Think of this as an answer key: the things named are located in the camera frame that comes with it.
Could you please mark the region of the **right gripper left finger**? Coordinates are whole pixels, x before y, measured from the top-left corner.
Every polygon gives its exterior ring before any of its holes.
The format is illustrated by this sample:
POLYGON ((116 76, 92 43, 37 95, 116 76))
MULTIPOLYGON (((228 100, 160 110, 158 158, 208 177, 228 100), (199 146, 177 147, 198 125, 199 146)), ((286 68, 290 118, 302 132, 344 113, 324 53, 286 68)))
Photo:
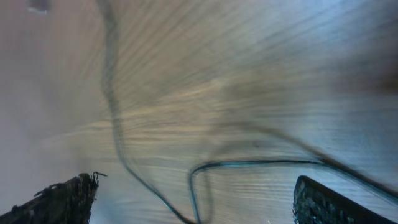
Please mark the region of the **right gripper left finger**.
POLYGON ((1 215, 1 224, 89 224, 101 173, 81 173, 49 185, 1 215))

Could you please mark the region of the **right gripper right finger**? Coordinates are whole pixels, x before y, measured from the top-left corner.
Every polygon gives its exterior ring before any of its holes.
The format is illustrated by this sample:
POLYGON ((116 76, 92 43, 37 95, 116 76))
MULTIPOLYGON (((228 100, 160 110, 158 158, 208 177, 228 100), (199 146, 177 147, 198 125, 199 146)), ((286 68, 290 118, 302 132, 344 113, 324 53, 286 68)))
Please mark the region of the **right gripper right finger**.
POLYGON ((295 184, 293 215, 296 224, 395 224, 304 175, 295 184))

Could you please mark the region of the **black USB cable short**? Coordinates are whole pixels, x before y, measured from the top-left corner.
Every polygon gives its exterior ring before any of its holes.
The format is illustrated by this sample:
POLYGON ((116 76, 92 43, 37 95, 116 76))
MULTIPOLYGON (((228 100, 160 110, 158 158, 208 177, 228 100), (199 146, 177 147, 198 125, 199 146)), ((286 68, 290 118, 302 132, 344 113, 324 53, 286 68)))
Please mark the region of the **black USB cable short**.
POLYGON ((314 167, 324 167, 330 169, 333 172, 341 174, 358 184, 366 187, 371 192, 380 195, 382 198, 396 204, 397 203, 397 192, 372 180, 367 178, 362 173, 328 157, 327 155, 321 153, 320 151, 312 148, 309 145, 304 144, 302 141, 288 136, 276 129, 262 128, 259 126, 253 126, 248 123, 221 123, 220 126, 225 128, 227 126, 238 126, 241 129, 248 129, 250 131, 263 132, 271 135, 275 138, 282 139, 284 141, 290 142, 291 144, 298 145, 302 150, 308 151, 314 158, 312 161, 305 160, 293 160, 293 159, 243 159, 243 160, 223 160, 223 161, 206 161, 202 164, 195 166, 188 174, 188 188, 190 192, 190 200, 192 204, 192 210, 197 223, 201 223, 200 211, 198 208, 197 196, 195 193, 194 177, 197 173, 202 172, 210 168, 240 168, 240 167, 251 167, 251 166, 271 166, 271 165, 287 165, 287 166, 314 166, 314 167))

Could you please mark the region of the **black USB cable long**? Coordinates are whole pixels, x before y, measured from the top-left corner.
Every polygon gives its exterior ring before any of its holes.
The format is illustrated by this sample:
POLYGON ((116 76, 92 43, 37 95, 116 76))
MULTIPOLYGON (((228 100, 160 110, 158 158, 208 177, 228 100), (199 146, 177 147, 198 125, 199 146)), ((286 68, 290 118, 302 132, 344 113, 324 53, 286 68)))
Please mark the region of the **black USB cable long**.
POLYGON ((108 104, 111 117, 114 148, 124 169, 138 181, 146 190, 155 195, 164 205, 183 223, 200 223, 197 218, 189 219, 183 215, 172 203, 152 184, 143 179, 130 165, 126 157, 123 139, 123 127, 119 101, 114 89, 114 78, 117 73, 119 53, 119 27, 113 5, 109 0, 97 0, 97 7, 104 26, 104 64, 101 76, 101 91, 108 104))

